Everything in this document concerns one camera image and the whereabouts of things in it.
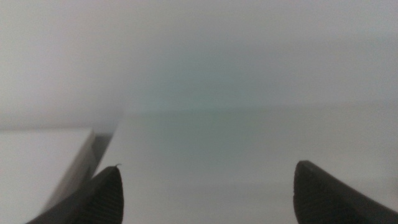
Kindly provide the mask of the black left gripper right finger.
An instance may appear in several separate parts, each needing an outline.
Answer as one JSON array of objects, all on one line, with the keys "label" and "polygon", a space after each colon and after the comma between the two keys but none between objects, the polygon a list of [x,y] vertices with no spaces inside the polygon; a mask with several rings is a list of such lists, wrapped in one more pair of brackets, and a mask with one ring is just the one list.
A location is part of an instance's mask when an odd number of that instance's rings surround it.
[{"label": "black left gripper right finger", "polygon": [[397,212],[365,196],[310,161],[299,161],[293,205],[299,224],[397,224]]}]

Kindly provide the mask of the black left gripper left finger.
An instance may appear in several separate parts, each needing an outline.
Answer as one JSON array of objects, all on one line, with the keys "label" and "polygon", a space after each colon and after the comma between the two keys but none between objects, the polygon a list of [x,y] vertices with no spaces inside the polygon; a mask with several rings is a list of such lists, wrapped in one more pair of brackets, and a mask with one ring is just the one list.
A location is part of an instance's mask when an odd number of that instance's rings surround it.
[{"label": "black left gripper left finger", "polygon": [[109,166],[28,224],[122,224],[123,216],[121,173]]}]

